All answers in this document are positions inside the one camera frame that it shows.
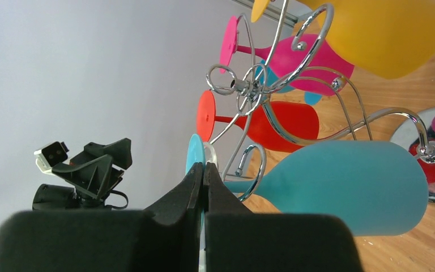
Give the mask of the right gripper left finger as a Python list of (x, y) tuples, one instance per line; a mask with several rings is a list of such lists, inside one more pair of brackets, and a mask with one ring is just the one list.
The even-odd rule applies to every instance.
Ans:
[(144, 210), (25, 211), (0, 226), (0, 271), (198, 271), (204, 166)]

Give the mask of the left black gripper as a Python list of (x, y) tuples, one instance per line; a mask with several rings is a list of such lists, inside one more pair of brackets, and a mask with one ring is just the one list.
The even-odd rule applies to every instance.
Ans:
[[(127, 208), (128, 196), (115, 190), (115, 187), (123, 180), (124, 170), (133, 163), (131, 139), (122, 138), (111, 144), (90, 142), (84, 146), (84, 151), (98, 158), (82, 164), (58, 163), (52, 168), (52, 173), (75, 187), (78, 203), (82, 208)], [(112, 194), (123, 197), (126, 203), (123, 206), (107, 205), (105, 201)]]

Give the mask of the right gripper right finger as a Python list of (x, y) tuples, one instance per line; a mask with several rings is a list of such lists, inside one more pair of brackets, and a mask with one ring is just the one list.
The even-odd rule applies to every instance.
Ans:
[(223, 184), (213, 163), (205, 167), (203, 188), (207, 271), (363, 271), (339, 218), (254, 213)]

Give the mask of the blue wine glass front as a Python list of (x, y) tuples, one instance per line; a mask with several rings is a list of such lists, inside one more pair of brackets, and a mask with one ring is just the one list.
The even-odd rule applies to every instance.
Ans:
[(337, 216), (356, 236), (394, 236), (423, 218), (428, 183), (417, 160), (395, 143), (325, 141), (285, 157), (255, 194), (283, 213)]

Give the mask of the chrome wine glass rack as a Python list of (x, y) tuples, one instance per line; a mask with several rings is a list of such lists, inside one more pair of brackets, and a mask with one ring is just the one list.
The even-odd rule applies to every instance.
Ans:
[[(223, 91), (226, 88), (210, 82), (210, 71), (206, 76), (210, 90), (203, 93), (198, 103), (198, 134), (205, 141), (210, 140), (216, 122), (228, 123), (211, 143), (232, 124), (243, 129), (244, 136), (249, 136), (267, 150), (292, 153), (319, 141), (346, 138), (348, 135), (357, 140), (355, 132), (362, 128), (366, 128), (369, 139), (374, 140), (369, 126), (371, 122), (390, 115), (405, 116), (407, 120), (397, 127), (390, 140), (417, 159), (428, 181), (428, 201), (435, 202), (435, 107), (417, 113), (406, 107), (389, 107), (366, 113), (359, 90), (350, 79), (354, 69), (360, 67), (342, 59), (324, 40), (317, 15), (324, 15), (326, 8), (305, 14), (297, 33), (279, 40), (289, 3), (283, 2), (274, 41), (266, 48), (252, 45), (249, 28), (246, 31), (250, 45), (240, 45), (238, 24), (244, 22), (248, 27), (250, 21), (245, 14), (230, 17), (223, 37), (219, 65), (215, 67), (224, 73), (226, 69), (229, 71), (229, 63), (236, 52), (251, 56), (251, 68), (247, 73), (252, 73), (252, 78), (243, 79), (244, 94), (238, 95), (238, 99), (244, 98), (244, 103), (251, 104), (251, 109), (238, 110), (234, 117), (217, 116), (214, 94), (225, 94)], [(317, 138), (320, 124), (318, 113), (311, 105), (271, 101), (271, 95), (276, 92), (279, 95), (280, 90), (288, 86), (340, 100), (347, 126), (328, 137)], [(345, 87), (353, 90), (357, 97), (362, 114), (360, 121), (353, 123), (349, 118), (339, 93)]]

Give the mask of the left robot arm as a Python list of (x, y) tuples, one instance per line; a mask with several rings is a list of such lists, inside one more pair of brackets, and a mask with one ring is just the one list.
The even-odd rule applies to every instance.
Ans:
[(115, 188), (133, 163), (130, 139), (111, 144), (90, 142), (73, 158), (68, 157), (68, 151), (65, 143), (59, 141), (35, 151), (38, 169), (63, 179), (69, 186), (40, 185), (33, 198), (33, 210), (120, 210), (127, 207), (107, 205), (105, 201), (111, 194), (129, 199)]

